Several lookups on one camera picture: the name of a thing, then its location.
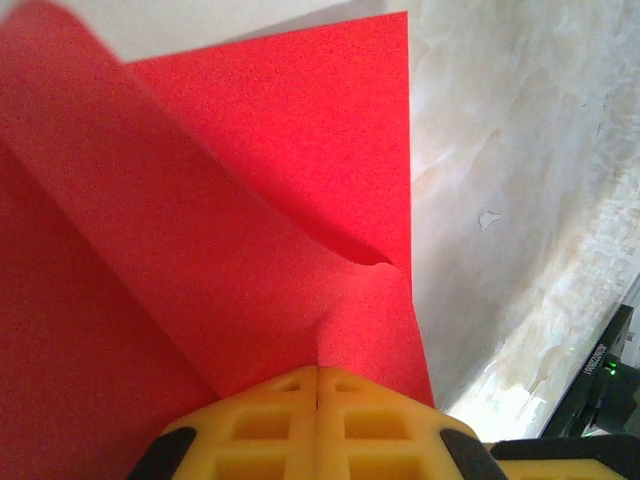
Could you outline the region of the red paper sheet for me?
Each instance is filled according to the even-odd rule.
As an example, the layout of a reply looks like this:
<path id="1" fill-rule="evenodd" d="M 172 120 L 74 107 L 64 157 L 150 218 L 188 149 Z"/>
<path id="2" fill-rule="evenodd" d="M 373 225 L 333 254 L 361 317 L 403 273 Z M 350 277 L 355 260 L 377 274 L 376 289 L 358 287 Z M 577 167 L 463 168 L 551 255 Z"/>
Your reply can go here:
<path id="1" fill-rule="evenodd" d="M 123 480 L 307 365 L 433 400 L 411 287 L 404 12 L 124 63 L 0 20 L 0 480 Z"/>

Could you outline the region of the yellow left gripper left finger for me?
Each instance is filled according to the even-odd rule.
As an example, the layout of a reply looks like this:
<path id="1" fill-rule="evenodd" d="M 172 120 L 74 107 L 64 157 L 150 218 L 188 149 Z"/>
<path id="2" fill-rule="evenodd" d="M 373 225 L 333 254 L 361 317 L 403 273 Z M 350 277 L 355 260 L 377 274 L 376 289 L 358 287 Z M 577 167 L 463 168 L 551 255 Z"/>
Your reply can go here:
<path id="1" fill-rule="evenodd" d="M 125 480 L 315 480 L 318 368 L 276 376 L 170 423 Z"/>

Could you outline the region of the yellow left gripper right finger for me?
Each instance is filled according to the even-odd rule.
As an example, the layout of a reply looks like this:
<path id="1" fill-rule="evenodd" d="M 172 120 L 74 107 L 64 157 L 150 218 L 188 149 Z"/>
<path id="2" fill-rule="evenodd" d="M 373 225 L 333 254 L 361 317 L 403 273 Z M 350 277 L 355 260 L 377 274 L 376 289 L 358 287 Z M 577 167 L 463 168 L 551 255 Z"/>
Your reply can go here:
<path id="1" fill-rule="evenodd" d="M 318 370 L 318 480 L 500 480 L 472 429 L 363 377 Z"/>

